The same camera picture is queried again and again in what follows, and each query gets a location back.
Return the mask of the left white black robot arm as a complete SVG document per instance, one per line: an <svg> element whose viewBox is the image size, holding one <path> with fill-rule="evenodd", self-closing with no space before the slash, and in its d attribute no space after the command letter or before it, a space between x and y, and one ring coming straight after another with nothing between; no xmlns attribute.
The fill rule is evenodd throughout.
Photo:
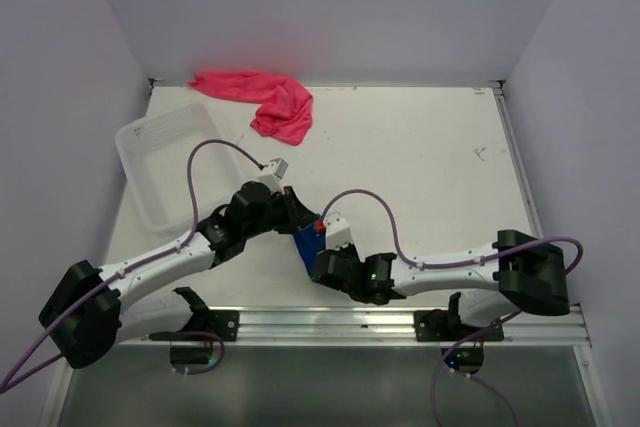
<svg viewBox="0 0 640 427"><path fill-rule="evenodd" d="M233 259L254 237L269 232L293 235L318 218L292 187L272 192L261 182L247 182L194 230L159 249L101 267L87 260L73 264L39 321L69 365L85 368L123 338L125 312L148 295Z"/></svg>

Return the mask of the blue towel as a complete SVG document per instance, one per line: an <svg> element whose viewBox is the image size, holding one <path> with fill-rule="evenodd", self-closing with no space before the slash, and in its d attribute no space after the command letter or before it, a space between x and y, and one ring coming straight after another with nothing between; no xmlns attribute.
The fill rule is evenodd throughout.
<svg viewBox="0 0 640 427"><path fill-rule="evenodd" d="M320 216L304 229L292 234L297 252L309 278L313 277L313 266L319 253L325 249L326 227Z"/></svg>

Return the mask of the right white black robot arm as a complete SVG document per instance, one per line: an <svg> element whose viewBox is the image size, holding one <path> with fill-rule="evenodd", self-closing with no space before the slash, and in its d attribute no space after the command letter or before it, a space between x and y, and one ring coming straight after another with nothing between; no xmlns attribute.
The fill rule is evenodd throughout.
<svg viewBox="0 0 640 427"><path fill-rule="evenodd" d="M363 304L386 305L450 291L445 326L451 336L464 340L513 313L569 313L568 268L556 242L501 230L494 242L466 251L407 258L381 253L362 259L348 241L321 249L310 277Z"/></svg>

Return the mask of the pink towel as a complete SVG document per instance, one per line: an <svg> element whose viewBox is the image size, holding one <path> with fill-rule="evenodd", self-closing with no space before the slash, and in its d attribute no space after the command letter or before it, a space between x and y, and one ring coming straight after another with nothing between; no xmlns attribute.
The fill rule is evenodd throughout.
<svg viewBox="0 0 640 427"><path fill-rule="evenodd" d="M300 145L313 125L314 97L296 79L250 70L199 71L188 86L211 98L258 105L250 126L261 136Z"/></svg>

